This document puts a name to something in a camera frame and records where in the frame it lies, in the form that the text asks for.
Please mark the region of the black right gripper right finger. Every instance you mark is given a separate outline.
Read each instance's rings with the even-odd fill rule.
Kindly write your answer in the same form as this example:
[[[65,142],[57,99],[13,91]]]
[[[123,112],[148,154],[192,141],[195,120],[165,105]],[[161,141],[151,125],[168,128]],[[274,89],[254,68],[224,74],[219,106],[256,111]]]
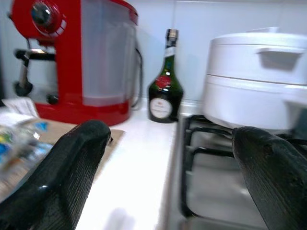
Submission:
[[[307,228],[307,156],[291,142],[256,127],[232,131],[233,154],[270,230]]]

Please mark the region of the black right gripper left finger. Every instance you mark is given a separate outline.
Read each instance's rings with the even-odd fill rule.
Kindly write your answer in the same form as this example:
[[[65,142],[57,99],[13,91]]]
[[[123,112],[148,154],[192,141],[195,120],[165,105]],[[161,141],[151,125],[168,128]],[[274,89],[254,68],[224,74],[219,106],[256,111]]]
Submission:
[[[61,136],[22,184],[0,204],[2,230],[74,230],[111,137],[88,120]]]

